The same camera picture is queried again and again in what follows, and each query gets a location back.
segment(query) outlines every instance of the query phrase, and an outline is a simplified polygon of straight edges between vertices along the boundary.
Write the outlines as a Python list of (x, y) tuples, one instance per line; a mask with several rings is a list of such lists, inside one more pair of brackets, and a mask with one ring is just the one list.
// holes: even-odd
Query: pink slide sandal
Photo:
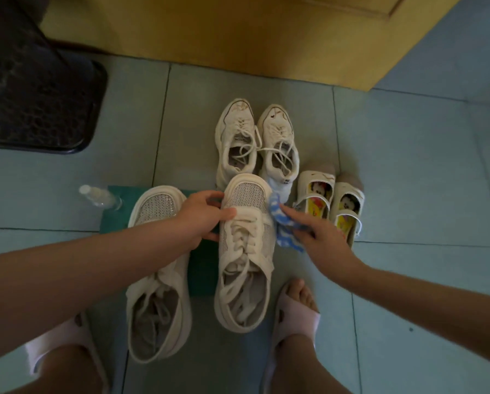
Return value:
[(314, 343), (318, 324), (320, 323), (319, 312), (311, 310), (306, 305), (287, 295), (289, 284), (290, 281), (281, 289), (276, 304), (271, 349), (268, 354), (267, 366), (261, 379), (261, 394), (269, 394), (271, 391), (272, 376), (276, 370), (276, 346), (291, 335), (307, 336)]

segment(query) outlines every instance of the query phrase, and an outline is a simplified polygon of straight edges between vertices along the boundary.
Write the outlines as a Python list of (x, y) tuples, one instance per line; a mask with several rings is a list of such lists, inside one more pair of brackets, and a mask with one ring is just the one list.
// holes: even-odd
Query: white shoelace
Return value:
[[(291, 173), (292, 168), (294, 166), (294, 163), (292, 159), (289, 157), (292, 148), (294, 146), (294, 132), (287, 127), (286, 125), (272, 125), (274, 128), (274, 131), (272, 133), (274, 143), (279, 144), (279, 147), (272, 147), (272, 148), (261, 148), (260, 151), (273, 151), (274, 152), (274, 157), (279, 161), (281, 165), (281, 170), (283, 172), (283, 175), (288, 175)], [(284, 150), (283, 145), (287, 144), (288, 149)]]
[[(157, 336), (159, 334), (159, 326), (168, 325), (171, 321), (170, 311), (164, 304), (164, 293), (172, 288), (161, 281), (159, 276), (166, 273), (166, 267), (162, 268), (152, 277), (152, 285), (146, 290), (146, 297), (143, 306), (137, 310), (135, 315), (135, 324), (141, 327), (142, 325), (150, 324), (150, 336), (146, 329), (139, 328), (138, 331), (143, 341), (152, 346), (152, 352), (157, 351)], [(149, 312), (149, 307), (154, 307), (155, 312)]]
[(261, 141), (260, 132), (257, 129), (257, 126), (254, 125), (253, 132), (249, 132), (249, 130), (247, 130), (245, 124), (246, 124), (246, 121), (245, 120), (238, 119), (238, 121), (233, 125), (233, 127), (234, 127), (234, 130), (236, 132), (240, 133), (243, 137), (250, 138), (251, 139), (251, 143), (250, 144), (243, 144), (243, 145), (241, 145), (240, 146), (240, 151), (239, 151), (240, 154), (238, 156), (232, 156), (232, 158), (235, 161), (246, 165), (247, 163), (244, 163), (244, 158), (246, 158), (254, 150), (257, 151), (258, 148), (261, 148), (262, 141)]
[(231, 314), (239, 324), (245, 324), (247, 318), (254, 312), (259, 302), (253, 302), (250, 292), (254, 273), (260, 268), (250, 261), (249, 254), (256, 253), (257, 218), (249, 215), (238, 215), (231, 222), (231, 233), (234, 250), (241, 254), (230, 262), (223, 273), (227, 276), (239, 275), (235, 280), (221, 289), (220, 296), (225, 304), (229, 304), (239, 296), (232, 306)]

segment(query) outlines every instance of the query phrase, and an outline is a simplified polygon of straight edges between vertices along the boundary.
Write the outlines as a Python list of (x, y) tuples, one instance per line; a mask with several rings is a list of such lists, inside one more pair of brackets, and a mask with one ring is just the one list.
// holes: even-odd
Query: cartoon insole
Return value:
[[(328, 182), (313, 181), (307, 187), (307, 194), (317, 193), (326, 199), (333, 196), (333, 187)], [(320, 198), (308, 198), (305, 206), (305, 212), (314, 217), (327, 218), (327, 205)]]
[[(354, 195), (346, 193), (341, 197), (339, 210), (352, 210), (355, 213), (358, 213), (360, 211), (360, 202)], [(350, 215), (338, 216), (336, 221), (336, 226), (343, 233), (345, 239), (349, 237), (349, 234), (351, 230), (354, 229), (355, 225), (356, 219)]]

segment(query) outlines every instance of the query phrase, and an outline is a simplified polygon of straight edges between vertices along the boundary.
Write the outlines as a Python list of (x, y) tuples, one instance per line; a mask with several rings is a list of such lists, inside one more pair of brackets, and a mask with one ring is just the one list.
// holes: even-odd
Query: blue cloth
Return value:
[(272, 218), (277, 222), (276, 243), (281, 247), (292, 247), (303, 253), (305, 250), (292, 231), (308, 231), (308, 227), (294, 221), (281, 210), (280, 196), (277, 193), (273, 193), (268, 200), (268, 211), (271, 213)]

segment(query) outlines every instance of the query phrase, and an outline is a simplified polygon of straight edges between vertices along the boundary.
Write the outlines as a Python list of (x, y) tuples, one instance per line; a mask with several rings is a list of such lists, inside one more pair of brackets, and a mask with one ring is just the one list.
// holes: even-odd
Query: clear bottle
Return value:
[(79, 193), (88, 198), (94, 206), (103, 209), (112, 208), (114, 210), (119, 210), (123, 205), (123, 200), (120, 197), (106, 189), (83, 185), (79, 188)]

